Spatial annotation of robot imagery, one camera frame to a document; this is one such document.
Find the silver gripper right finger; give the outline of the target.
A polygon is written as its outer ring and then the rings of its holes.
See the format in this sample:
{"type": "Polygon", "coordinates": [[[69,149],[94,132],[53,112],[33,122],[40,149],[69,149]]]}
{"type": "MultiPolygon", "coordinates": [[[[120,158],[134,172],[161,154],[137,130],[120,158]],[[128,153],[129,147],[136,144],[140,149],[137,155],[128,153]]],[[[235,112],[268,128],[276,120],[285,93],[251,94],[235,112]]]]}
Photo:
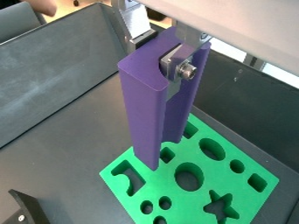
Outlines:
{"type": "Polygon", "coordinates": [[[192,63],[192,56],[211,40],[208,33],[196,30],[178,20],[174,20],[172,24],[174,37],[181,43],[160,58],[160,70],[169,82],[166,99],[178,93],[181,80],[189,81],[195,77],[197,67],[192,63]]]}

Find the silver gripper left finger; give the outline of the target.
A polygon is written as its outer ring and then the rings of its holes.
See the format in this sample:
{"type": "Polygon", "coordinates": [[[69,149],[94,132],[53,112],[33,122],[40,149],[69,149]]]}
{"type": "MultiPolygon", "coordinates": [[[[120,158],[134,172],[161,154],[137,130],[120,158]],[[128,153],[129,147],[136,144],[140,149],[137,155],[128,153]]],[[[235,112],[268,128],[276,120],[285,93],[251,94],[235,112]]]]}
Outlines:
{"type": "Polygon", "coordinates": [[[117,22],[125,34],[126,52],[132,53],[157,35],[150,28],[145,6],[136,0],[110,0],[117,22]]]}

